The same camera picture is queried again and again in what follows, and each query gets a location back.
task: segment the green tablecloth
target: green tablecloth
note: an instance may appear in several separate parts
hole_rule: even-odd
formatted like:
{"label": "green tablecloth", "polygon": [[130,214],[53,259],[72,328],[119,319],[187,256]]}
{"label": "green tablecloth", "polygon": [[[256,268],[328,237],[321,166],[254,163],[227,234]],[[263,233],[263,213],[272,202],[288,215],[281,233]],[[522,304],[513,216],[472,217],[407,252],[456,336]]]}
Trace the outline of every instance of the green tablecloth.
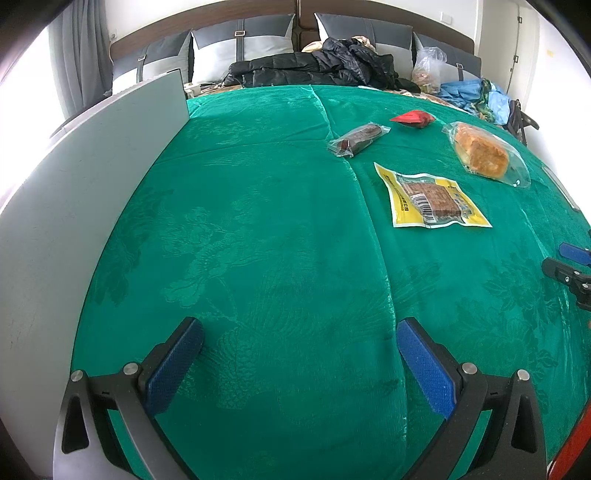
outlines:
{"label": "green tablecloth", "polygon": [[[526,148],[367,89],[248,89],[189,109],[100,258],[72,368],[117,371],[198,317],[204,350],[158,421],[199,478],[397,479],[441,422],[395,343],[415,316],[459,361],[527,369],[557,451],[588,396],[589,315],[540,265],[562,241],[587,245],[589,225]],[[412,109],[439,122],[388,121]],[[327,151],[370,121],[392,130],[349,161]],[[531,188],[465,172],[441,133],[453,121],[515,145]],[[374,161],[458,181],[493,228],[394,229]]]}

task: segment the food package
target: food package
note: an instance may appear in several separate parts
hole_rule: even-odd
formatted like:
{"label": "food package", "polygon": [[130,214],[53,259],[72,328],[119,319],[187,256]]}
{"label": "food package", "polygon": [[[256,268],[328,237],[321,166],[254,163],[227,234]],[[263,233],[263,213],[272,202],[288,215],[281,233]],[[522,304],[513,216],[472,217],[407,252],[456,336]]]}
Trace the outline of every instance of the food package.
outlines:
{"label": "food package", "polygon": [[329,142],[329,150],[337,157],[353,157],[365,147],[371,145],[376,138],[387,134],[390,127],[369,123],[357,127],[342,137]]}
{"label": "food package", "polygon": [[496,135],[462,122],[446,125],[443,132],[469,172],[514,187],[531,185],[530,172],[519,152]]}
{"label": "food package", "polygon": [[421,48],[417,51],[412,80],[423,93],[439,93],[441,90],[441,67],[447,63],[446,53],[438,47]]}
{"label": "food package", "polygon": [[403,115],[391,118],[391,122],[408,125],[413,128],[425,128],[435,121],[435,117],[422,110],[412,110]]}
{"label": "food package", "polygon": [[403,175],[377,163],[374,166],[388,188],[395,227],[492,226],[457,182],[428,173]]}

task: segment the blue cloth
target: blue cloth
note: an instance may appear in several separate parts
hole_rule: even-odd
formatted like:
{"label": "blue cloth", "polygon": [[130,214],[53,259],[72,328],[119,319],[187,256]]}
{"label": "blue cloth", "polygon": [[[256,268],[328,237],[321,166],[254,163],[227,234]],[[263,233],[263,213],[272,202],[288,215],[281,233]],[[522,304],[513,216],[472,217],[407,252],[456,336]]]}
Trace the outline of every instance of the blue cloth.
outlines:
{"label": "blue cloth", "polygon": [[506,125],[509,122],[509,102],[511,99],[505,95],[498,85],[491,82],[493,90],[488,94],[488,106],[495,115],[497,125]]}
{"label": "blue cloth", "polygon": [[[442,83],[441,91],[436,95],[471,115],[480,116],[474,107],[474,104],[482,96],[482,80],[480,79]],[[509,97],[492,82],[491,91],[488,94],[488,106],[495,118],[495,125],[506,125],[509,121]]]}

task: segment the curtain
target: curtain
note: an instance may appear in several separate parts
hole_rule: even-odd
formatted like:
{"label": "curtain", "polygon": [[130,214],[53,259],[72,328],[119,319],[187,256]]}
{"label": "curtain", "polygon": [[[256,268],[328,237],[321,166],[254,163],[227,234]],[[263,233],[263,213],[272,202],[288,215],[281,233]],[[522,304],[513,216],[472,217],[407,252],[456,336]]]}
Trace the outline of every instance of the curtain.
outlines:
{"label": "curtain", "polygon": [[51,67],[65,118],[111,94],[113,67],[103,0],[74,0],[48,28]]}

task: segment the blue gripper pad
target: blue gripper pad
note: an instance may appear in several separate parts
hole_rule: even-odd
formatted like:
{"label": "blue gripper pad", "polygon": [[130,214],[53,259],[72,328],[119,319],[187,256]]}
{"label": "blue gripper pad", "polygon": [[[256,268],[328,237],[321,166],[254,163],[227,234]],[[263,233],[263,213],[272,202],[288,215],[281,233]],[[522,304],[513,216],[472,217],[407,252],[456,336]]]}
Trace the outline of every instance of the blue gripper pad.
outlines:
{"label": "blue gripper pad", "polygon": [[452,379],[408,322],[398,324],[396,340],[398,350],[427,397],[429,406],[448,419],[456,405]]}
{"label": "blue gripper pad", "polygon": [[584,248],[579,248],[571,244],[560,244],[558,248],[560,255],[573,262],[577,262],[586,267],[591,267],[591,253]]}
{"label": "blue gripper pad", "polygon": [[203,346],[203,325],[193,319],[146,383],[144,408],[149,415],[168,409],[189,367]]}

